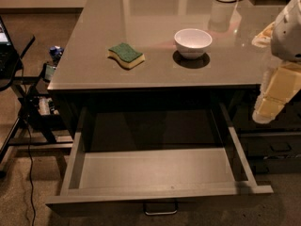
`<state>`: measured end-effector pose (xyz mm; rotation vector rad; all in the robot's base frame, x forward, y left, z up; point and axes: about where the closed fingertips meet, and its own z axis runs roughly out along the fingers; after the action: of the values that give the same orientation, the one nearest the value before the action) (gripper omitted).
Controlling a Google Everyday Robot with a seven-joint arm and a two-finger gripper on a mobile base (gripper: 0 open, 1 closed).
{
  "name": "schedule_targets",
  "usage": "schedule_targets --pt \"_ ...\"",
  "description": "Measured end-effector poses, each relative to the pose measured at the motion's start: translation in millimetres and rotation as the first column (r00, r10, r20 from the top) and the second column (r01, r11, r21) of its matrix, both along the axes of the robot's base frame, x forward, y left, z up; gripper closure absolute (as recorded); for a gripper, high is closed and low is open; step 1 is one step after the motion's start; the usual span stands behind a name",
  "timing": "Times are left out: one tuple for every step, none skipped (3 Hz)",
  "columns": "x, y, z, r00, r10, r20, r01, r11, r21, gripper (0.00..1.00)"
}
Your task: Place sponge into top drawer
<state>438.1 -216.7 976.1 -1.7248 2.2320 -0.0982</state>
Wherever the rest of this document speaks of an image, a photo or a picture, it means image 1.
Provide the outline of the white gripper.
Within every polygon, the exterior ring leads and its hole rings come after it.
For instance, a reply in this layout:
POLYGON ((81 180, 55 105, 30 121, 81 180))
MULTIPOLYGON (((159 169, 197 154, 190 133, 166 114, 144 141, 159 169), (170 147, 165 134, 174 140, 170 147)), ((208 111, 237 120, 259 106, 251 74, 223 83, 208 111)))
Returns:
POLYGON ((265 48, 270 42, 272 55, 287 61, 276 68, 268 67, 263 73, 252 114, 253 121, 260 124, 273 121, 301 90, 301 64, 295 63, 301 62, 301 0, 291 0, 251 44, 265 48))

